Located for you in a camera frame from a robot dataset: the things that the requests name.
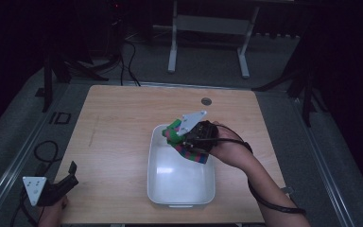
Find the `person's forearm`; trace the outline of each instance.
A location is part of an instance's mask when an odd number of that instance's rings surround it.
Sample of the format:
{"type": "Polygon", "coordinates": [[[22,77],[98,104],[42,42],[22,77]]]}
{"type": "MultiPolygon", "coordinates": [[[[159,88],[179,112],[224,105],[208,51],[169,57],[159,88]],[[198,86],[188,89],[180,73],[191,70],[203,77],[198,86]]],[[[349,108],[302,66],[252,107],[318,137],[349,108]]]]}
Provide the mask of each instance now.
{"type": "MultiPolygon", "coordinates": [[[[294,202],[272,180],[261,163],[253,156],[247,156],[246,165],[242,170],[246,173],[252,188],[265,201],[283,207],[296,208],[294,202]]],[[[262,203],[258,205],[267,226],[309,226],[302,214],[288,214],[267,208],[262,203]]]]}

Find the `dark background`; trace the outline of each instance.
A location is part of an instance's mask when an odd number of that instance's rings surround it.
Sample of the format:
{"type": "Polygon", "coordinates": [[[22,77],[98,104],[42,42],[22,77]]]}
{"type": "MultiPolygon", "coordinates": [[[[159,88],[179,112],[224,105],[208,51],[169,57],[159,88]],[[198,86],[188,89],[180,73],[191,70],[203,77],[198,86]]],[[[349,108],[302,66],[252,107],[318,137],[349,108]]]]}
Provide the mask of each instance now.
{"type": "MultiPolygon", "coordinates": [[[[61,49],[75,59],[88,61],[90,56],[111,54],[119,45],[116,35],[122,34],[108,33],[113,20],[121,18],[122,23],[129,22],[148,40],[152,25],[171,25],[171,1],[134,0],[127,4],[116,1],[123,8],[114,14],[113,9],[106,8],[106,1],[96,2],[100,5],[92,8],[88,1],[47,4],[47,1],[0,0],[0,116],[26,80],[43,67],[43,47],[51,44],[46,42],[46,34],[51,34],[48,40],[59,46],[69,44],[66,37],[71,38],[69,49],[61,49]],[[110,46],[109,53],[102,44],[110,46]]],[[[242,7],[242,1],[228,1],[227,6],[222,1],[180,2],[180,10],[191,14],[199,11],[209,16],[245,18],[250,11],[242,7]]],[[[340,1],[336,6],[317,13],[318,25],[308,29],[314,9],[318,8],[265,5],[254,32],[269,33],[271,37],[302,36],[291,65],[299,67],[301,61],[316,62],[316,87],[363,174],[363,1],[340,1]],[[314,57],[312,53],[320,49],[314,57]]]]}

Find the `hand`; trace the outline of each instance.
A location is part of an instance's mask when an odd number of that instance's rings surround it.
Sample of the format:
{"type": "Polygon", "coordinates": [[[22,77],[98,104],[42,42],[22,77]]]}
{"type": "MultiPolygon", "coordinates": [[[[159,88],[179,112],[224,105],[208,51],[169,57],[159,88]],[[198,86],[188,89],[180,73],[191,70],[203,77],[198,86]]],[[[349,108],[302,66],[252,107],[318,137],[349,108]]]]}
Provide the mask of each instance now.
{"type": "MultiPolygon", "coordinates": [[[[238,135],[236,135],[233,131],[222,127],[224,125],[219,124],[217,121],[213,123],[218,125],[218,138],[240,140],[238,135]]],[[[217,146],[213,147],[210,153],[223,163],[229,166],[240,168],[242,170],[246,169],[248,160],[253,158],[252,153],[249,152],[244,146],[234,142],[218,142],[217,146]]]]}
{"type": "Polygon", "coordinates": [[[61,226],[62,210],[69,203],[67,196],[62,197],[52,206],[38,207],[39,227],[61,226]]]}

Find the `wooden table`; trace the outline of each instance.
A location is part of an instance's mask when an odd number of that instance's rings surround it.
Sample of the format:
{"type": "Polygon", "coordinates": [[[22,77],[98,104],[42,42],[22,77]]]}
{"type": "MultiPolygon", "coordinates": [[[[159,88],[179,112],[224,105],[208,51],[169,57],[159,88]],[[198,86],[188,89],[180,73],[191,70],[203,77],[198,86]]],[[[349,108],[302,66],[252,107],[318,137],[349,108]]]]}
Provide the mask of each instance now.
{"type": "Polygon", "coordinates": [[[216,196],[204,208],[171,209],[147,196],[153,129],[183,114],[206,110],[249,142],[275,182],[285,182],[256,96],[251,91],[93,86],[65,152],[57,180],[78,165],[63,223],[249,223],[263,218],[247,178],[215,159],[216,196]],[[201,99],[209,97],[212,105],[201,99]]]}

